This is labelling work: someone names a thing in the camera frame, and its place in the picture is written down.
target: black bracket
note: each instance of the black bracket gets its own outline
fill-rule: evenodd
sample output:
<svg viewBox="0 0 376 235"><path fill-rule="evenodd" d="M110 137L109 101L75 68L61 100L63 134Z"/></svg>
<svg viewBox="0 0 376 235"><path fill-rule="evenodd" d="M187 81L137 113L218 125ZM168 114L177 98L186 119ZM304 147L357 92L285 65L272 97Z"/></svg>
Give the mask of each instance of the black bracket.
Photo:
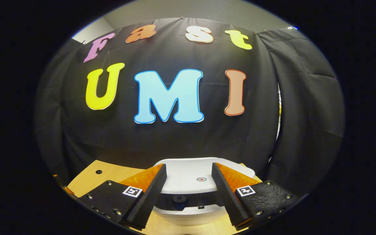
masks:
<svg viewBox="0 0 376 235"><path fill-rule="evenodd" d="M163 164L146 192L107 180L78 199L116 223L142 230L146 227L166 177L166 164Z"/></svg>
<svg viewBox="0 0 376 235"><path fill-rule="evenodd" d="M233 193L215 163L211 175L237 231L275 219L299 199L271 180L240 187Z"/></svg>

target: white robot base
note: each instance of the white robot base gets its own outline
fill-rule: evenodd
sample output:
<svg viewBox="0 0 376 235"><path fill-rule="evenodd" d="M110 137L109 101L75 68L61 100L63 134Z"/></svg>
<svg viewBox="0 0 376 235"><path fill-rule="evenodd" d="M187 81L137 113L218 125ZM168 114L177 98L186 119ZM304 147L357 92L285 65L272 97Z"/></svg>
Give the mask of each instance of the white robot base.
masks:
<svg viewBox="0 0 376 235"><path fill-rule="evenodd" d="M248 177L255 171L222 158L164 159L155 165L166 164L167 178L153 207L153 212L170 223L191 226L211 223L226 214L217 186L212 178L212 164L218 162ZM170 202L173 196L183 196L190 203L176 209Z"/></svg>

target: pink letter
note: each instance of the pink letter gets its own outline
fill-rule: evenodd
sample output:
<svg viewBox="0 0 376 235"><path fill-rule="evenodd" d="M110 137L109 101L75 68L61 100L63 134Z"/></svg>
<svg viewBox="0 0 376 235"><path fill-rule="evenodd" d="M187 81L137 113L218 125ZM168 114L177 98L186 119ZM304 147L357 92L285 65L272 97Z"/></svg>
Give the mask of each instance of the pink letter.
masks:
<svg viewBox="0 0 376 235"><path fill-rule="evenodd" d="M243 101L243 81L246 74L239 70L226 70L226 76L230 82L230 92L228 106L224 110L227 116L236 116L244 112Z"/></svg>
<svg viewBox="0 0 376 235"><path fill-rule="evenodd" d="M84 63L96 58L97 50L102 50L107 43L107 39L111 39L115 36L115 33L110 33L107 36L101 37L92 43L92 47L89 50L88 56L84 59Z"/></svg>

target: letter u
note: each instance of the letter u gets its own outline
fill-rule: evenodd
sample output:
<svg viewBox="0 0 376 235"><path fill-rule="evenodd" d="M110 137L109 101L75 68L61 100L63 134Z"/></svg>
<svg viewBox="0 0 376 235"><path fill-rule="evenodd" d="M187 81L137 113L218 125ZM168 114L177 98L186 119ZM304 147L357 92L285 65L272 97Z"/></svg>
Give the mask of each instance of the letter u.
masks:
<svg viewBox="0 0 376 235"><path fill-rule="evenodd" d="M107 89L105 95L101 98L97 97L97 85L103 70L94 70L88 74L85 100L90 109L103 110L112 104L117 91L118 75L122 68L124 68L124 63L112 64L107 68L107 72L109 72Z"/></svg>

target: yellow object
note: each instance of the yellow object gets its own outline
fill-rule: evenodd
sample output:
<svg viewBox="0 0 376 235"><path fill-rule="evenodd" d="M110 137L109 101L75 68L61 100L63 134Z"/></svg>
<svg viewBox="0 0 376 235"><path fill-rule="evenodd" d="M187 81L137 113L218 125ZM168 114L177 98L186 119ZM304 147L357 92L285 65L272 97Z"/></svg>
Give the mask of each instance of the yellow object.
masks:
<svg viewBox="0 0 376 235"><path fill-rule="evenodd" d="M105 95L101 98L97 97L97 85L103 70L94 70L88 74L85 100L86 105L88 105L90 109L103 110L114 101L117 91L118 75L122 68L124 68L124 63L112 64L107 68L107 72L109 72L107 89Z"/></svg>
<svg viewBox="0 0 376 235"><path fill-rule="evenodd" d="M252 179L251 177L243 175L242 173L235 171L230 167L221 165L220 163L217 163L217 162L215 164L218 166L218 168L222 172L224 178L226 179L228 183L228 186L233 191L233 193L236 191L237 188L261 183L261 181L259 182L255 179Z"/></svg>
<svg viewBox="0 0 376 235"><path fill-rule="evenodd" d="M150 167L149 169L139 172L134 176L128 177L127 179L119 183L143 189L143 192L146 192L150 183L152 183L152 180L161 169L162 165L163 163Z"/></svg>
<svg viewBox="0 0 376 235"><path fill-rule="evenodd" d="M244 39L249 39L248 36L243 35L240 31L226 30L224 32L230 34L231 42L233 42L234 45L246 50L252 49L252 45L244 42Z"/></svg>

